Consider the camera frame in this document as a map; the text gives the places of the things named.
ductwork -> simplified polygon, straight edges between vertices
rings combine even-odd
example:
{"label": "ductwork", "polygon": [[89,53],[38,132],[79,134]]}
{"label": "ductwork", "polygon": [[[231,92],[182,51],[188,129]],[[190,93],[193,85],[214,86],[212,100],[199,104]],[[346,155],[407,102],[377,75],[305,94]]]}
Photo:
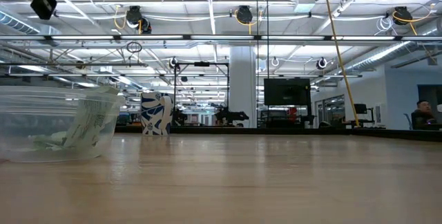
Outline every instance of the ductwork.
{"label": "ductwork", "polygon": [[9,26],[25,35],[60,35],[61,32],[52,26],[37,24],[23,19],[20,15],[0,6],[0,24]]}
{"label": "ductwork", "polygon": [[[442,17],[425,24],[424,26],[417,29],[419,35],[442,35]],[[414,52],[419,48],[417,42],[415,41],[403,41],[399,44],[393,44],[388,47],[376,48],[364,55],[360,56],[358,62],[354,65],[349,66],[345,69],[356,69],[359,71],[366,71],[369,68],[374,68],[378,65],[389,62],[397,57],[408,54],[409,52]]]}

man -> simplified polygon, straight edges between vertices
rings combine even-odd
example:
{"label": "man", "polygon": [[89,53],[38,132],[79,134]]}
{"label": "man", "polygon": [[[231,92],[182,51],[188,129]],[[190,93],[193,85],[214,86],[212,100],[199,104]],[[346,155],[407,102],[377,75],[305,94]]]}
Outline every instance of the man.
{"label": "man", "polygon": [[436,123],[428,101],[419,100],[417,102],[417,110],[412,114],[412,121],[414,130],[425,130],[427,129],[427,124]]}

office chair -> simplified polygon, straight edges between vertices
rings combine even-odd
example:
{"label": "office chair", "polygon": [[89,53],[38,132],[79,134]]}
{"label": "office chair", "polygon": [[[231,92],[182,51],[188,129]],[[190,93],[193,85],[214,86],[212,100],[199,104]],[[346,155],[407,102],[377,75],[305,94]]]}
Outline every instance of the office chair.
{"label": "office chair", "polygon": [[406,114],[406,113],[404,113],[404,115],[405,115],[405,117],[407,118],[407,121],[408,121],[408,128],[409,128],[409,130],[412,130],[412,129],[413,129],[413,124],[412,124],[412,121],[411,121],[409,115]]}

television monitor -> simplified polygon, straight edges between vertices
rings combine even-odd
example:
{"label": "television monitor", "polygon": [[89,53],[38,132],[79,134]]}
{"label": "television monitor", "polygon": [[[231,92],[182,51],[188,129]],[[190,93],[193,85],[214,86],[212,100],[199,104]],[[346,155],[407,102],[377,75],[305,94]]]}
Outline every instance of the television monitor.
{"label": "television monitor", "polygon": [[367,114],[367,105],[366,104],[355,104],[354,109],[357,114]]}
{"label": "television monitor", "polygon": [[310,106],[310,80],[264,79],[264,104],[267,106]]}

white column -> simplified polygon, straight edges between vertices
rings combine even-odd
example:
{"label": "white column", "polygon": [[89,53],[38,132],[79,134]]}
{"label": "white column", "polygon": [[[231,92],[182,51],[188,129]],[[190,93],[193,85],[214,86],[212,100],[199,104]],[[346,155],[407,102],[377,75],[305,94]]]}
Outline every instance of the white column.
{"label": "white column", "polygon": [[252,47],[230,47],[229,110],[244,111],[244,127],[256,128],[256,55]]}

